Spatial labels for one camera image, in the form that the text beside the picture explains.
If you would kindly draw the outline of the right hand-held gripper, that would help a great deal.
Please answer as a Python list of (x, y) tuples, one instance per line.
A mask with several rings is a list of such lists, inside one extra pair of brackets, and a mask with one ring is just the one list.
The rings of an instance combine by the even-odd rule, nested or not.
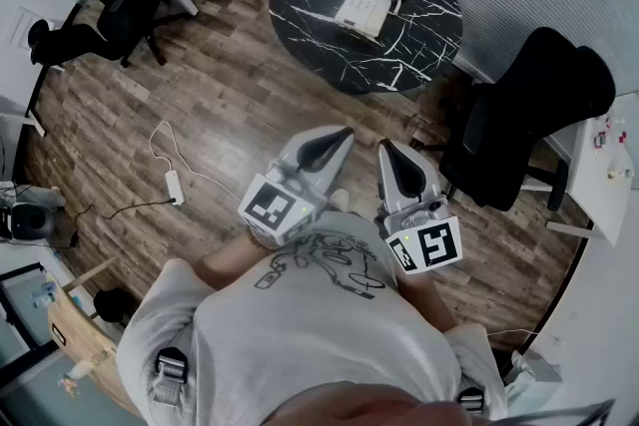
[(389, 139), (379, 143), (377, 159), (382, 202), (375, 222), (403, 272), (423, 273), (461, 260), (458, 218), (448, 210), (433, 165)]

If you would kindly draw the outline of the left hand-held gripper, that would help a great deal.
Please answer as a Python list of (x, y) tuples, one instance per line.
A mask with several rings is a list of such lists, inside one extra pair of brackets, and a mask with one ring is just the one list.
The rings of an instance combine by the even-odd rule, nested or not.
[(325, 209), (354, 143), (354, 129), (321, 126), (294, 135), (267, 170), (255, 175), (238, 213), (266, 241), (282, 246)]

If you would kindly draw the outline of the white telephone handset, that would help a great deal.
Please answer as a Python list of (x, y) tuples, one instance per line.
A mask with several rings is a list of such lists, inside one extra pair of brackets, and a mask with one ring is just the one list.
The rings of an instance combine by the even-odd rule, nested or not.
[(391, 0), (344, 0), (335, 21), (358, 34), (376, 38), (390, 10)]

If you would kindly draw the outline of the person's left forearm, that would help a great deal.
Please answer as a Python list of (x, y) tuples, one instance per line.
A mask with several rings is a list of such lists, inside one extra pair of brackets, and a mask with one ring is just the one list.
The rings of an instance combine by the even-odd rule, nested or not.
[(256, 237), (249, 229), (226, 243), (216, 252), (201, 258), (194, 272), (215, 290), (223, 289), (278, 248)]

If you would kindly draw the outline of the person's right forearm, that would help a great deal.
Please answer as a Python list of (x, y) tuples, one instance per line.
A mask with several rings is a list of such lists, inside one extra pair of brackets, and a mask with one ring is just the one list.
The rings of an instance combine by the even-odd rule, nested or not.
[(457, 326), (455, 318), (436, 289), (430, 272), (406, 274), (400, 268), (395, 278), (399, 294), (431, 326), (441, 333), (448, 332)]

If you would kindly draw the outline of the person's white shoe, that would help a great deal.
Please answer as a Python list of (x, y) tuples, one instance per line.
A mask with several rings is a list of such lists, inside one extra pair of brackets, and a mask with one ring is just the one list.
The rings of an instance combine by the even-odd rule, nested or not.
[(344, 188), (338, 188), (333, 191), (327, 201), (325, 207), (327, 211), (332, 212), (349, 212), (349, 193)]

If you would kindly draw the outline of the black office chair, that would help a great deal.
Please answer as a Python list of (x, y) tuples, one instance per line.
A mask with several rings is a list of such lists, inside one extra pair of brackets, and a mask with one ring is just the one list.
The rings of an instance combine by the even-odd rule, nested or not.
[(41, 19), (28, 32), (30, 59), (33, 64), (60, 66), (85, 54), (95, 54), (109, 61), (129, 66), (129, 57), (140, 41), (147, 42), (161, 66), (166, 64), (155, 38), (155, 29), (188, 19), (188, 13), (156, 16), (161, 3), (169, 0), (99, 0), (103, 4), (97, 27), (87, 24), (65, 25), (51, 29)]
[(604, 60), (548, 27), (535, 29), (494, 84), (473, 86), (451, 112), (451, 132), (439, 170), (480, 207), (507, 212), (526, 178), (550, 187), (556, 212), (567, 188), (568, 166), (555, 171), (529, 161), (537, 141), (570, 125), (604, 115), (616, 96)]

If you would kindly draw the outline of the light grey printed t-shirt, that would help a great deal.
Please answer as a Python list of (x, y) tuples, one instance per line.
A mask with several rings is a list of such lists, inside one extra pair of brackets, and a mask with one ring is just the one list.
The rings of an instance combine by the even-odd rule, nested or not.
[[(117, 367), (149, 426), (262, 426), (314, 387), (389, 385), (428, 403), (482, 388), (488, 423), (507, 414), (487, 332), (441, 333), (398, 291), (400, 267), (366, 219), (326, 212), (229, 286), (215, 290), (195, 263), (166, 262), (130, 320)], [(155, 359), (188, 358), (177, 407), (152, 400)]]

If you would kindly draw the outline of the white desk with small items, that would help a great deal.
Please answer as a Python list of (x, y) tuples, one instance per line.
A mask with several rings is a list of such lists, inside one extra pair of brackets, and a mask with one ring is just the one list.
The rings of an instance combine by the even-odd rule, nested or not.
[(639, 91), (615, 98), (607, 114), (577, 124), (566, 193), (593, 222), (589, 228), (548, 221), (546, 227), (585, 238), (603, 237), (614, 245), (624, 222), (639, 157), (630, 144), (639, 140)]

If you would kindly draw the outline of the black round stool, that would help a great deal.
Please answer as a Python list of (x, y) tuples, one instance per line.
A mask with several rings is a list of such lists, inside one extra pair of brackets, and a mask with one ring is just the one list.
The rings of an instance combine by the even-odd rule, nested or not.
[(93, 304), (102, 320), (126, 325), (132, 316), (135, 300), (123, 288), (115, 287), (97, 291)]

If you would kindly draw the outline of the black round speaker device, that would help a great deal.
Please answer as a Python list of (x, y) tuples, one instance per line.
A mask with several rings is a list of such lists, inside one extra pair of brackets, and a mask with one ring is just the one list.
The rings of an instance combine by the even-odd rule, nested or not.
[(17, 240), (47, 238), (54, 230), (53, 212), (35, 204), (15, 203), (10, 209), (9, 230)]

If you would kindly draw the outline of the wooden table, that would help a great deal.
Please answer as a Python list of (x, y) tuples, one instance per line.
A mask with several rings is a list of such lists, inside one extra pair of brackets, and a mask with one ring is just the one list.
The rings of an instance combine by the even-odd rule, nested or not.
[(53, 341), (78, 369), (72, 369), (69, 377), (78, 380), (88, 376), (96, 386), (115, 403), (132, 414), (142, 417), (133, 404), (120, 379), (117, 364), (117, 346), (113, 339), (94, 321), (97, 314), (87, 314), (77, 305), (70, 292), (82, 286), (118, 259), (106, 261), (62, 285), (53, 274), (47, 274), (47, 282), (53, 284), (54, 301), (48, 306), (48, 324)]

